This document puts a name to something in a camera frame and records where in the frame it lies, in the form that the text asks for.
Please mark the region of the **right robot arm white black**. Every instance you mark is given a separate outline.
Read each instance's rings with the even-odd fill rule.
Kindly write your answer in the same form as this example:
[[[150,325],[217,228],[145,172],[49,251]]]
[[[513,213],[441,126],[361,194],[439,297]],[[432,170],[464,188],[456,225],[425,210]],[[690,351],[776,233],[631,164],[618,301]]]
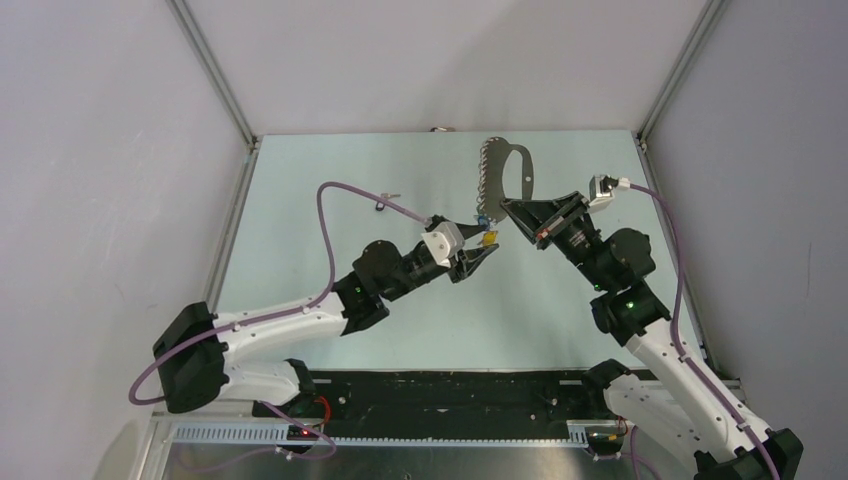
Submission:
[[[788,428],[772,429],[721,382],[647,284],[656,268],[648,235],[622,228],[603,238],[578,192],[553,200],[508,198],[501,205],[536,248],[555,246],[593,285],[600,294],[590,303],[597,328],[664,389],[654,396],[628,367],[606,360],[583,376],[580,400],[589,415],[625,418],[696,479],[796,476],[800,439]]]

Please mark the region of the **left controller board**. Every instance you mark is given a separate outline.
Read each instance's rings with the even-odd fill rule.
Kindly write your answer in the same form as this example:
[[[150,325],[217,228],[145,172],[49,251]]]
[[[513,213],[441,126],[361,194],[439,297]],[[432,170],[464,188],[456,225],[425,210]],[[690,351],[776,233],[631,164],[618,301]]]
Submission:
[[[318,425],[308,425],[306,428],[289,425],[286,433],[287,442],[309,442],[320,441],[322,439],[323,428]]]

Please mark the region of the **right controller board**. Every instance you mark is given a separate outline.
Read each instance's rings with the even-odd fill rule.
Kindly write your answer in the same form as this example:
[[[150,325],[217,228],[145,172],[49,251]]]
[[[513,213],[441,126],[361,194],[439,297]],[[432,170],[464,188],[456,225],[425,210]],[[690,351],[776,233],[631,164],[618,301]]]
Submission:
[[[587,433],[587,442],[589,444],[622,442],[626,436],[624,432],[591,431]]]

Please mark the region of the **aluminium frame post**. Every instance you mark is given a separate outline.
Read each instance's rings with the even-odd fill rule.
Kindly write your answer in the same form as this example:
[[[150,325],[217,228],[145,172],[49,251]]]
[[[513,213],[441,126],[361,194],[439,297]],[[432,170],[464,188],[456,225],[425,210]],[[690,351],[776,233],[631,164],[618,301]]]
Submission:
[[[635,133],[637,145],[643,152],[647,151],[650,137],[730,4],[731,1],[727,0],[709,0],[701,9],[648,113]]]
[[[245,149],[255,150],[257,135],[254,133],[235,92],[221,67],[200,22],[188,1],[166,0],[176,23],[183,32],[188,46],[195,55],[207,80],[219,99],[225,113],[236,129]]]

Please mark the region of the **left aluminium frame post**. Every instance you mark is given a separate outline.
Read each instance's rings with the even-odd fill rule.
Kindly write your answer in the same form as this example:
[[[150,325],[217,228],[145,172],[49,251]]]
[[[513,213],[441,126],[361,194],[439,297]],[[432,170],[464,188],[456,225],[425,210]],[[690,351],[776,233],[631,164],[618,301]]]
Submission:
[[[219,99],[225,113],[236,129],[245,149],[255,150],[257,135],[254,133],[235,92],[221,67],[200,22],[188,1],[166,0],[176,23],[183,32],[188,46],[195,55],[207,80]]]

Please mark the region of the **right aluminium frame post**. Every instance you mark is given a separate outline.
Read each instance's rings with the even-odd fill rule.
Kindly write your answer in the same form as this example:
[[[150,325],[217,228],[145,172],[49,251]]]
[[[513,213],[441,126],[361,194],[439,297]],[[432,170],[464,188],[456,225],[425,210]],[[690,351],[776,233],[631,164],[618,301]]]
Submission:
[[[635,133],[637,145],[643,152],[647,151],[650,137],[730,4],[731,1],[727,0],[709,0],[701,9],[648,113]]]

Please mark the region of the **yellow key tag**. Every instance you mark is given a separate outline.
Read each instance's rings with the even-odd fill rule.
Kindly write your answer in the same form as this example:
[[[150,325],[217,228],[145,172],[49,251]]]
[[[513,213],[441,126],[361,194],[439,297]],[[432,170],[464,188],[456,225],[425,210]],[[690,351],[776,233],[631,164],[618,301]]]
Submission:
[[[483,237],[482,237],[482,240],[481,240],[480,244],[481,244],[482,246],[490,246],[490,245],[494,245],[494,244],[496,244],[496,243],[497,243],[497,236],[498,236],[498,232],[497,232],[497,231],[494,231],[494,230],[492,230],[492,231],[487,231],[487,232],[485,232],[485,233],[484,233],[484,235],[483,235]]]

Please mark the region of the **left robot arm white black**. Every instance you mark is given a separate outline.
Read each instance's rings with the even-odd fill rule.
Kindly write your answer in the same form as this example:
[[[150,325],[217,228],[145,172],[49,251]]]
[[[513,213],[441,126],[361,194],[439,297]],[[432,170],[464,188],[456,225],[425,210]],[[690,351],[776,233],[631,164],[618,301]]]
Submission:
[[[152,347],[167,411],[245,400],[281,406],[292,416],[308,414],[316,390],[305,363],[264,361],[262,354],[364,331],[389,316],[387,302],[440,277],[466,280],[498,248],[466,248],[466,239],[482,231],[440,217],[406,254],[388,240],[371,242],[350,273],[315,297],[235,313],[213,313],[204,302],[185,306]]]

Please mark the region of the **controller board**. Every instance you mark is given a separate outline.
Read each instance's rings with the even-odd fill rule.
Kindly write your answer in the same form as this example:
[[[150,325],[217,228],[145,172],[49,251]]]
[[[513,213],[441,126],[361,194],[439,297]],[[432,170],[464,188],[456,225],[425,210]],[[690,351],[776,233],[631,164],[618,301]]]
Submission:
[[[320,441],[322,439],[323,428],[318,425],[308,425],[306,428],[289,425],[286,433],[287,442],[309,442]]]
[[[626,436],[624,432],[591,431],[587,433],[587,442],[589,444],[622,442]]]

